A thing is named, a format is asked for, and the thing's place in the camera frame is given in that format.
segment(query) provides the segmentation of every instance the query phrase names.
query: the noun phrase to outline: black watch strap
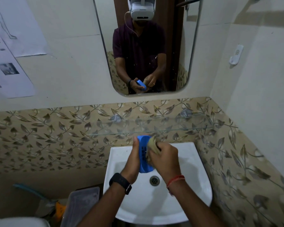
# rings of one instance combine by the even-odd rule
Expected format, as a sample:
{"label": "black watch strap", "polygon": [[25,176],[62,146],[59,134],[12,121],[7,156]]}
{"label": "black watch strap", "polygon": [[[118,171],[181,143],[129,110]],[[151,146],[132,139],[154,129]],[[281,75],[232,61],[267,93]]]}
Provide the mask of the black watch strap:
{"label": "black watch strap", "polygon": [[125,194],[129,194],[131,190],[131,184],[120,173],[115,173],[109,181],[109,186],[113,183],[120,184],[125,189]]}
{"label": "black watch strap", "polygon": [[132,80],[130,80],[130,81],[128,81],[127,82],[127,87],[131,87],[131,85],[130,85],[130,82],[131,82]]}

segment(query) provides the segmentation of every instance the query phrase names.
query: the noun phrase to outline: sink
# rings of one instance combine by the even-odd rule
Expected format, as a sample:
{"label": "sink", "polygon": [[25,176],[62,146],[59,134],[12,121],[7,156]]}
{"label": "sink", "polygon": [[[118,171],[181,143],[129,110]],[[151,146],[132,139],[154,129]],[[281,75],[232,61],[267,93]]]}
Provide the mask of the sink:
{"label": "sink", "polygon": [[[186,182],[209,206],[212,201],[212,190],[208,176],[201,162],[194,143],[171,144],[179,151],[179,163]],[[104,180],[105,192],[114,173],[121,172],[131,152],[131,146],[112,147]],[[156,186],[151,185],[150,178],[156,176]],[[188,221],[177,199],[172,197],[159,173],[154,170],[140,173],[132,190],[125,198],[117,212],[119,220],[142,225],[168,225]]]}

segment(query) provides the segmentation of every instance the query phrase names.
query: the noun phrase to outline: purple shirt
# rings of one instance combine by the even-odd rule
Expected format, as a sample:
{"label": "purple shirt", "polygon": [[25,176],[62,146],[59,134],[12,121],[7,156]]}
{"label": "purple shirt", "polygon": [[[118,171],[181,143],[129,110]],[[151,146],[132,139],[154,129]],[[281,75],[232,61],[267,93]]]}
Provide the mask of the purple shirt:
{"label": "purple shirt", "polygon": [[[126,23],[133,30],[132,20]],[[165,33],[163,28],[153,21],[147,23],[140,37],[128,27],[124,24],[114,31],[114,57],[125,58],[128,76],[143,81],[156,70],[157,55],[166,53]]]}

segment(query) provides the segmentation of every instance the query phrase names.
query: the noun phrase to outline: toilet seat lid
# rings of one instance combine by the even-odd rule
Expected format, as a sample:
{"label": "toilet seat lid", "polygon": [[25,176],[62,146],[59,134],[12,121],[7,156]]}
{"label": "toilet seat lid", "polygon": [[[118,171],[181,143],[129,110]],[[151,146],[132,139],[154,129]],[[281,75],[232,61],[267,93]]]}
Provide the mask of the toilet seat lid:
{"label": "toilet seat lid", "polygon": [[13,217],[0,219],[0,227],[50,227],[49,223],[37,217]]}

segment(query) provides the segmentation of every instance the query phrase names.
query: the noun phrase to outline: red thread bracelet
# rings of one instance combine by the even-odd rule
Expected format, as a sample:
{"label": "red thread bracelet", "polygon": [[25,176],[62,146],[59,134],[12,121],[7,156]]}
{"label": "red thread bracelet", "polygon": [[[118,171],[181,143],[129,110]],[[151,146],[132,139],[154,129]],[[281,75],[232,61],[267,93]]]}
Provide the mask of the red thread bracelet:
{"label": "red thread bracelet", "polygon": [[167,183],[166,187],[168,189],[168,187],[170,186],[170,184],[172,184],[173,182],[176,182],[178,180],[182,180],[182,179],[185,179],[184,175],[178,175],[172,179],[169,180],[169,182]]}

